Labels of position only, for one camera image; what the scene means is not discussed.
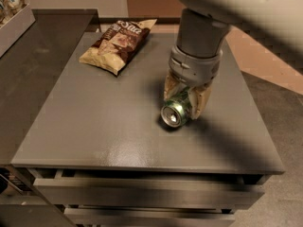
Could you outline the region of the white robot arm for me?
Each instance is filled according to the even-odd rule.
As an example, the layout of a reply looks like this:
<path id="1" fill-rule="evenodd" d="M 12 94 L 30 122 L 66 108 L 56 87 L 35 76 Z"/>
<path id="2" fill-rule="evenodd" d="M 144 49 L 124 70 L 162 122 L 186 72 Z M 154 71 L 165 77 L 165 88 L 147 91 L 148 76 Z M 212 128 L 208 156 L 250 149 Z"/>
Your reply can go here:
<path id="1" fill-rule="evenodd" d="M 169 57 L 164 99 L 171 99 L 186 85 L 190 118 L 198 118 L 205 109 L 223 41 L 233 26 L 294 70 L 303 69 L 303 0 L 179 1 L 185 8 Z"/>

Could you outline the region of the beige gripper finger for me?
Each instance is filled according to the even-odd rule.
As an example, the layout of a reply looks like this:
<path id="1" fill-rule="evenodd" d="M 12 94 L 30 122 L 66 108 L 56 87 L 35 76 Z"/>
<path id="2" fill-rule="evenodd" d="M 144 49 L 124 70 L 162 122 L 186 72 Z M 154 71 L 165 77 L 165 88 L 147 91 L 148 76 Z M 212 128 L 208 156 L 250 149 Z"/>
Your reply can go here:
<path id="1" fill-rule="evenodd" d="M 190 118 L 195 120 L 205 110 L 211 94 L 211 86 L 192 87 L 187 94 L 191 106 Z"/>
<path id="2" fill-rule="evenodd" d="M 171 72 L 168 72 L 165 79 L 164 85 L 164 99 L 169 100 L 174 95 L 178 94 L 185 84 L 175 77 Z"/>

